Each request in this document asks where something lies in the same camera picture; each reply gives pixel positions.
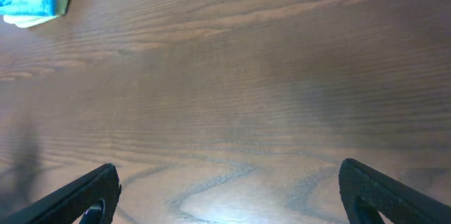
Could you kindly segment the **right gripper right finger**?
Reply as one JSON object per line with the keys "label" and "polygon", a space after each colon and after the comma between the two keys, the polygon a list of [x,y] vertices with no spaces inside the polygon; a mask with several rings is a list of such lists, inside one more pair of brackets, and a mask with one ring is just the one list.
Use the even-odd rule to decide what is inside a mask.
{"label": "right gripper right finger", "polygon": [[351,224],[449,223],[450,207],[353,159],[339,172],[340,197]]}

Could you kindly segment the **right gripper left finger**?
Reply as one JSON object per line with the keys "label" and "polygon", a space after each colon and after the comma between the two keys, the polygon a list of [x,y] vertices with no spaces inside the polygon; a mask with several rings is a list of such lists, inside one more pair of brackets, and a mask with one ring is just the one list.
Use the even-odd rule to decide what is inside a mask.
{"label": "right gripper left finger", "polygon": [[121,195],[116,167],[106,163],[30,206],[1,219],[6,224],[110,224]]}

